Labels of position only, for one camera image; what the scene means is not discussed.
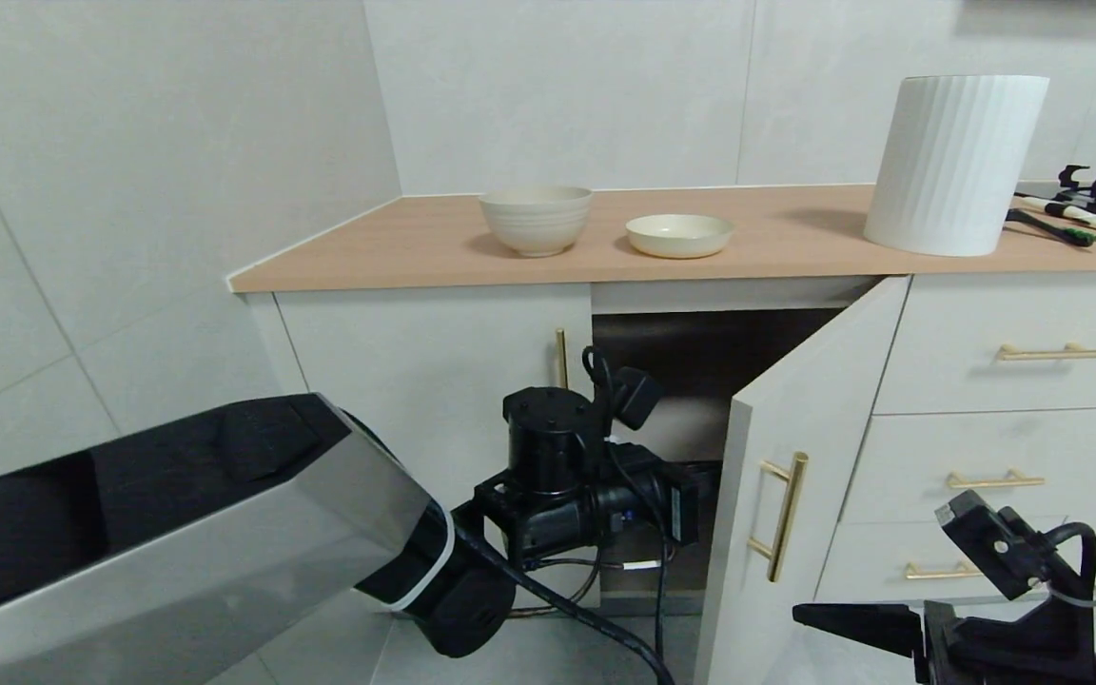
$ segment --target wooden countertop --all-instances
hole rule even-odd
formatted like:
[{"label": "wooden countertop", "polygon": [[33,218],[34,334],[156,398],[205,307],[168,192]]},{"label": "wooden countertop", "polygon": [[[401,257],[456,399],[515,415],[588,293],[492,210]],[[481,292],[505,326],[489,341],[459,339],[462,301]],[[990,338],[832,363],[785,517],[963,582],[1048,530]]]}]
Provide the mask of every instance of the wooden countertop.
[{"label": "wooden countertop", "polygon": [[[909,273],[1096,271],[1078,250],[1009,225],[987,256],[926,256],[861,238],[871,185],[718,187],[595,193],[586,230],[570,250],[526,259],[488,232],[470,195],[401,198],[230,278],[235,292],[597,283],[706,277],[888,276]],[[625,221],[699,213],[733,221],[726,251],[660,260],[628,246]]]}]

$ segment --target drawer handle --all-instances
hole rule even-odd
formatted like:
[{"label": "drawer handle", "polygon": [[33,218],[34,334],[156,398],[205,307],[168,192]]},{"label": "drawer handle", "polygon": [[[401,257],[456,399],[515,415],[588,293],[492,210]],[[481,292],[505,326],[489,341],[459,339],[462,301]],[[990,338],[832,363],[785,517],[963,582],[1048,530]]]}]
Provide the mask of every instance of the drawer handle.
[{"label": "drawer handle", "polygon": [[569,390],[569,352],[566,352],[566,330],[557,329],[557,380]]},{"label": "drawer handle", "polygon": [[1047,486],[1047,478],[1030,478],[1016,468],[1008,469],[1007,476],[998,480],[964,480],[958,472],[951,471],[945,477],[945,487],[949,490],[982,489],[982,487],[1035,487]]},{"label": "drawer handle", "polygon": [[904,581],[951,581],[956,578],[979,578],[983,573],[967,562],[954,564],[954,571],[921,571],[916,563],[907,562],[904,567]]},{"label": "drawer handle", "polygon": [[786,471],[773,463],[761,463],[764,472],[784,481],[784,501],[780,502],[780,520],[777,521],[777,530],[773,536],[773,546],[768,547],[755,537],[746,539],[746,546],[756,550],[760,555],[768,559],[768,582],[776,582],[780,578],[780,564],[784,562],[784,549],[789,543],[789,533],[792,530],[792,520],[797,513],[797,500],[801,495],[801,479],[806,476],[806,465],[810,463],[810,457],[804,452],[792,454],[792,468]]},{"label": "drawer handle", "polygon": [[996,352],[1000,363],[1049,363],[1052,359],[1096,359],[1096,350],[1086,350],[1070,342],[1063,350],[1018,350],[1013,345],[1001,345]]}]

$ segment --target cream bowl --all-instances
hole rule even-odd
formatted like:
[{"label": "cream bowl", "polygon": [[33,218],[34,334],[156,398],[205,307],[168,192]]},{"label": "cream bowl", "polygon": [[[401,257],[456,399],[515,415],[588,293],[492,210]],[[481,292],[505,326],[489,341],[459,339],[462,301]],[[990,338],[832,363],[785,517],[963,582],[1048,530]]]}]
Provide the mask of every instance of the cream bowl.
[{"label": "cream bowl", "polygon": [[716,255],[734,233],[730,221],[703,214],[653,214],[626,222],[625,229],[631,247],[669,260]]},{"label": "cream bowl", "polygon": [[591,214],[594,192],[567,185],[526,185],[479,196],[488,229],[523,256],[551,256],[573,246]]}]

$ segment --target ribbed white vase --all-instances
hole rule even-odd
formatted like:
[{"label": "ribbed white vase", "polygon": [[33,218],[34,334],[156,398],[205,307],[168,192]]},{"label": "ribbed white vase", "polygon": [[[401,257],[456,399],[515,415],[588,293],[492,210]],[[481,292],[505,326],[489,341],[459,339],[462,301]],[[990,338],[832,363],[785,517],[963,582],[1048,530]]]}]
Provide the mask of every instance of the ribbed white vase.
[{"label": "ribbed white vase", "polygon": [[996,250],[1048,79],[904,79],[865,237],[926,255]]}]

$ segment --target drawer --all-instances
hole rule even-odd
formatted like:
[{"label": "drawer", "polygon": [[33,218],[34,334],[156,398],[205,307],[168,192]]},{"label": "drawer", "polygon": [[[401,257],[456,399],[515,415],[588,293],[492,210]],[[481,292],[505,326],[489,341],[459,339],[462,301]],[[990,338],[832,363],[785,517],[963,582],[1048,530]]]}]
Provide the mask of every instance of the drawer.
[{"label": "drawer", "polygon": [[1096,408],[1094,351],[1096,273],[916,276],[875,413]]},{"label": "drawer", "polygon": [[968,486],[1023,516],[1096,501],[1096,409],[871,416],[840,520],[932,522]]},{"label": "drawer", "polygon": [[[1039,530],[1049,530],[1064,516],[1026,516]],[[913,578],[959,573],[967,564],[962,551],[949,541],[934,518],[931,523],[842,523],[819,581],[817,602],[913,602],[960,597],[998,597],[982,575]]]}]

